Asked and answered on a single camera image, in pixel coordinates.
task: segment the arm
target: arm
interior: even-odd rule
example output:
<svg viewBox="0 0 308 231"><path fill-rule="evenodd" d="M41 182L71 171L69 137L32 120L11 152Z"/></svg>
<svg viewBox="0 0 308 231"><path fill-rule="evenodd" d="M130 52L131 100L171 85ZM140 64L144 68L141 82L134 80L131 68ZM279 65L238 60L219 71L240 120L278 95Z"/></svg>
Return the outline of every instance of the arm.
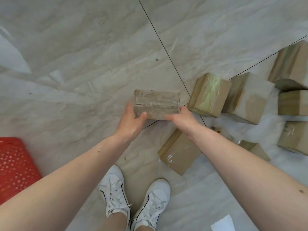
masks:
<svg viewBox="0 0 308 231"><path fill-rule="evenodd" d="M308 188L200 125L186 107L167 115L201 149L259 230L307 230Z"/></svg>
<svg viewBox="0 0 308 231"><path fill-rule="evenodd" d="M1 230L65 230L146 118L128 103L114 135L2 204Z"/></svg>

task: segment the red basket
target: red basket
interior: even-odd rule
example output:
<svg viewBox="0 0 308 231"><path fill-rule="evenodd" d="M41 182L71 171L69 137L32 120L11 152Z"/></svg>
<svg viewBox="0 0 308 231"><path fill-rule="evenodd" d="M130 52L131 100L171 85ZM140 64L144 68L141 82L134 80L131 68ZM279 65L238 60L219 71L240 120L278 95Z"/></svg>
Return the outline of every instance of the red basket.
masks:
<svg viewBox="0 0 308 231"><path fill-rule="evenodd" d="M0 137L0 205L41 178L22 141Z"/></svg>

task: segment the shoe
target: shoe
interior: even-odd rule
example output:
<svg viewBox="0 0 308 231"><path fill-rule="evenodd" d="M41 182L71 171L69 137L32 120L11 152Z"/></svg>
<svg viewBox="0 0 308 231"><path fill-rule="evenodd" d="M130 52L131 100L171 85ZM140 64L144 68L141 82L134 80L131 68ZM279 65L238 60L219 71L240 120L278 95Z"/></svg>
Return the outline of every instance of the shoe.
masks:
<svg viewBox="0 0 308 231"><path fill-rule="evenodd" d="M118 166L114 164L108 170L100 182L99 190L106 201L106 217L108 218L113 213L122 212L126 215L128 226L131 208L124 191L124 177Z"/></svg>
<svg viewBox="0 0 308 231"><path fill-rule="evenodd" d="M170 185L164 179L158 179L150 185L141 208L135 214L130 231L136 231L141 226L156 229L160 214L166 209L170 200Z"/></svg>

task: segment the small box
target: small box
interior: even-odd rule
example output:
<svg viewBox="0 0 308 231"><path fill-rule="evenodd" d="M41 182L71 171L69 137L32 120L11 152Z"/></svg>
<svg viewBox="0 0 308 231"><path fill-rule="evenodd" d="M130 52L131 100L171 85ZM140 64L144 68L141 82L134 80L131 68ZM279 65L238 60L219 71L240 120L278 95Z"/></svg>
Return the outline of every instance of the small box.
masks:
<svg viewBox="0 0 308 231"><path fill-rule="evenodd" d="M222 113L238 122L258 124L274 83L249 72L235 76L230 81L232 86Z"/></svg>
<svg viewBox="0 0 308 231"><path fill-rule="evenodd" d="M287 121L278 140L277 146L294 153L308 155L307 122Z"/></svg>
<svg viewBox="0 0 308 231"><path fill-rule="evenodd" d="M302 40L279 51L269 81L282 91L308 89L308 42Z"/></svg>
<svg viewBox="0 0 308 231"><path fill-rule="evenodd" d="M180 93L135 90L134 111L137 117L147 112L147 119L166 120L166 114L179 113Z"/></svg>
<svg viewBox="0 0 308 231"><path fill-rule="evenodd" d="M280 93L278 115L308 116L308 90Z"/></svg>
<svg viewBox="0 0 308 231"><path fill-rule="evenodd" d="M260 158L266 161L270 161L269 156L265 153L265 151L263 151L260 144L258 143L251 143L251 142L242 140L239 146L246 149L247 151L250 151L252 154L259 156Z"/></svg>
<svg viewBox="0 0 308 231"><path fill-rule="evenodd" d="M188 109L206 117L218 117L226 101L231 82L206 73L197 79Z"/></svg>
<svg viewBox="0 0 308 231"><path fill-rule="evenodd" d="M158 151L160 160L181 176L200 154L197 145L179 129L173 132Z"/></svg>

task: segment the person's left arm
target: person's left arm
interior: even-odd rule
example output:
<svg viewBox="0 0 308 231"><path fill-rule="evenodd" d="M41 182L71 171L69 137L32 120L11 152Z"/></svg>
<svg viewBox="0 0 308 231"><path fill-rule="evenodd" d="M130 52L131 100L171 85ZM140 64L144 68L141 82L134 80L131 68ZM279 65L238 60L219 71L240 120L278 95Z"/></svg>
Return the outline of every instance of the person's left arm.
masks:
<svg viewBox="0 0 308 231"><path fill-rule="evenodd" d="M1 230L65 230L146 118L143 113L136 119L128 103L114 135L2 204Z"/></svg>

